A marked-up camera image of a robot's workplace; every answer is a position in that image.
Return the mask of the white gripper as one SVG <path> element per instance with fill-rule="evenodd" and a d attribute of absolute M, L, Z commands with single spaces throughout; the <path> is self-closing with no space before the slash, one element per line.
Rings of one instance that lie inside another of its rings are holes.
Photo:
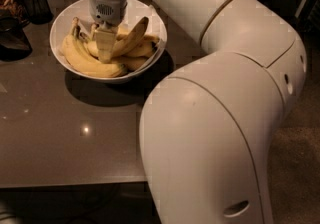
<path fill-rule="evenodd" d="M 89 0 L 89 12 L 94 24 L 95 50 L 102 63 L 109 63 L 116 42 L 118 25 L 126 13 L 127 0 Z"/>

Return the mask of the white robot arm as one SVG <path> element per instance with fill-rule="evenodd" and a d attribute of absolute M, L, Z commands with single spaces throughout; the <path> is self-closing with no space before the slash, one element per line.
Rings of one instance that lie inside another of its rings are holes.
<path fill-rule="evenodd" d="M 125 0 L 106 5 L 118 24 Z M 164 78 L 140 119 L 142 162 L 162 224 L 273 224 L 267 160 L 299 97 L 306 51 L 257 0 L 153 0 L 203 56 Z"/>

